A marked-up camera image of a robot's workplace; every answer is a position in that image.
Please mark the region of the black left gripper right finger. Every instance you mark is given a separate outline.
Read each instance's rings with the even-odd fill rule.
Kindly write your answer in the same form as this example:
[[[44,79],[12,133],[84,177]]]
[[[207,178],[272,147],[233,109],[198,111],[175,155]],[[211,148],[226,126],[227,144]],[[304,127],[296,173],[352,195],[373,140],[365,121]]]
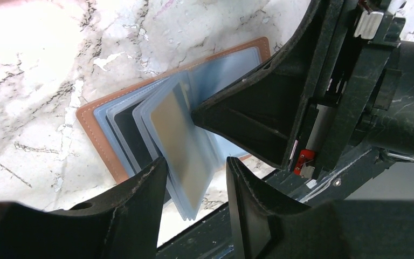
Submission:
[[[236,258],[414,258],[414,201],[334,200],[311,207],[235,157],[226,183]]]

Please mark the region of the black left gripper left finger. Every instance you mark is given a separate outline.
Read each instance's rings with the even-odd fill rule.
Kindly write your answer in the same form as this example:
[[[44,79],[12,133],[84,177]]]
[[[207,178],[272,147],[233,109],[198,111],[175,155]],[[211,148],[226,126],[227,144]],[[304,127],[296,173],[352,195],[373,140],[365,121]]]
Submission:
[[[68,210],[0,202],[0,258],[155,258],[167,174],[159,157]]]

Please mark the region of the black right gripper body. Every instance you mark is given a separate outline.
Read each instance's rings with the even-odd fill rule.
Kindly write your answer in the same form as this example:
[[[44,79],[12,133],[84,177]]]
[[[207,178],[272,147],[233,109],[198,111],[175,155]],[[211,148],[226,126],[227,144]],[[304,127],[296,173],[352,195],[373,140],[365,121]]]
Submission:
[[[395,1],[330,1],[299,45],[316,46],[282,167],[318,179],[347,146],[414,162],[414,42]]]

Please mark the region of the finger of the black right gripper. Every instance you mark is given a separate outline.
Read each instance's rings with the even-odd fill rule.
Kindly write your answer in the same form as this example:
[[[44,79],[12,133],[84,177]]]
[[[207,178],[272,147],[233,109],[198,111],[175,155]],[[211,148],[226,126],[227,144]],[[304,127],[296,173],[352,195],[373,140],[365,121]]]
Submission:
[[[285,169],[313,96],[343,1],[311,1],[288,42],[269,60],[203,101],[196,126],[268,165]]]

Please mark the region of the gold card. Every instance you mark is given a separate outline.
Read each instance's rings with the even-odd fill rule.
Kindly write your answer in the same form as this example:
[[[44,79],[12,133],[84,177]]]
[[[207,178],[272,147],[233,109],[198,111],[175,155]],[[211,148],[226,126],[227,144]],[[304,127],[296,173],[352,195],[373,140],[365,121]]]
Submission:
[[[202,154],[187,111],[186,102],[169,93],[151,111],[150,121],[169,164],[174,189],[187,213],[195,217],[213,171]]]

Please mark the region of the tan leather card holder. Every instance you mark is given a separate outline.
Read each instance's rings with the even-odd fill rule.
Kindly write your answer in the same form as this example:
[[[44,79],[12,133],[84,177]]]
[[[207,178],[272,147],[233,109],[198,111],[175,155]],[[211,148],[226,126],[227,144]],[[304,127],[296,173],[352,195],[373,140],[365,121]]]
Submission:
[[[117,183],[164,157],[168,194],[182,219],[194,220],[226,158],[250,155],[197,127],[191,112],[270,56],[260,37],[91,101],[76,117]]]

